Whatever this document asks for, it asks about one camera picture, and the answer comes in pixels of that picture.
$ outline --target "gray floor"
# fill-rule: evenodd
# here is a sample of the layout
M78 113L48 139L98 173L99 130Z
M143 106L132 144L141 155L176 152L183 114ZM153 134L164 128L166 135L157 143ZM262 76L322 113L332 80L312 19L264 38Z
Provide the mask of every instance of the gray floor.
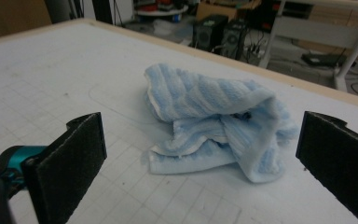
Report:
M184 16L180 22L172 23L163 18L152 20L150 18L145 21L137 21L126 24L127 29L147 35L163 38L178 44L189 45L192 38L192 24L194 17ZM260 31L252 30L245 38L246 46L251 43L260 42L261 48L259 54L251 54L246 60L242 57L240 61L244 63L258 64L265 46L269 40L269 34L263 34ZM286 38L276 38L271 58L267 69L285 74L290 77L296 77L307 80L312 83L334 88L333 73L334 69L328 67L310 67L300 58L303 53L318 53L309 49L302 49L296 45L296 41ZM358 62L346 75L347 90L351 94L358 95Z

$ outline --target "white desk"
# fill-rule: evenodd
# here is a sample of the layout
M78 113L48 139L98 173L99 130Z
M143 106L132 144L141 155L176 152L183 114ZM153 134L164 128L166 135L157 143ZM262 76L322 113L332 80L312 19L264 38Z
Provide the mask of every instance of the white desk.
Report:
M266 53L259 64L260 67L267 67L270 50L276 35L353 49L351 55L342 65L339 72L335 74L336 88L341 91L347 91L345 76L358 56L358 28L284 17L282 13L286 2L345 7L358 10L358 0L282 0L269 36Z
M253 79L275 91L294 120L325 113L358 132L358 97L96 21L71 21L0 38L0 153L48 145L64 123L101 111L108 158L70 223L358 223L304 171L296 142L284 176L251 184L237 165L151 175L146 151L170 136L143 95L146 67L171 63L211 77ZM36 223L26 191L10 201L18 223Z

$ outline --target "blue and white striped towel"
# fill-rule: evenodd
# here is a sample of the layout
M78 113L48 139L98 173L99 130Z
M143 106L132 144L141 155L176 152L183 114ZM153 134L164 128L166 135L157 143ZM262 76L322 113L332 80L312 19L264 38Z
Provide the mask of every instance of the blue and white striped towel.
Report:
M272 91L253 81L211 78L165 63L145 70L146 103L172 122L173 139L149 151L153 174L201 171L237 162L253 182L280 177L279 144L298 128Z

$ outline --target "desk leg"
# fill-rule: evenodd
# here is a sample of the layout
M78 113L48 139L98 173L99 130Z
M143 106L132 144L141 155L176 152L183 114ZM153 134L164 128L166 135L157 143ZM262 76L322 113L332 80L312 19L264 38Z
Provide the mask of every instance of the desk leg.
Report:
M348 71L351 69L352 64L356 60L358 56L358 41L353 48L353 52L351 53L350 57L342 64L341 69L339 70L338 74L335 75L335 83L336 89L340 91L347 91L347 86L345 83L345 76L347 75Z
M282 16L285 4L286 4L286 0L282 0L278 9L278 13L275 18L277 17L279 18ZM267 43L266 52L264 53L263 58L260 60L260 63L258 64L259 67L267 68L267 65L269 65L269 55L271 53L272 42L275 38L276 29L280 25L279 23L280 22L278 20L275 20L274 24L272 25L271 33L269 34L269 40Z

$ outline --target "light blue cloth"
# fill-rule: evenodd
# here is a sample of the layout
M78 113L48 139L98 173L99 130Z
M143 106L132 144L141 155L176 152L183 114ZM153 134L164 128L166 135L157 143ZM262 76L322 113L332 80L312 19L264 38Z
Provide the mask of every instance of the light blue cloth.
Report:
M153 174L201 171L237 162L253 182L283 173L279 145L298 128L272 91L253 81L211 78L160 63L145 70L146 103L172 122L173 139L149 151Z

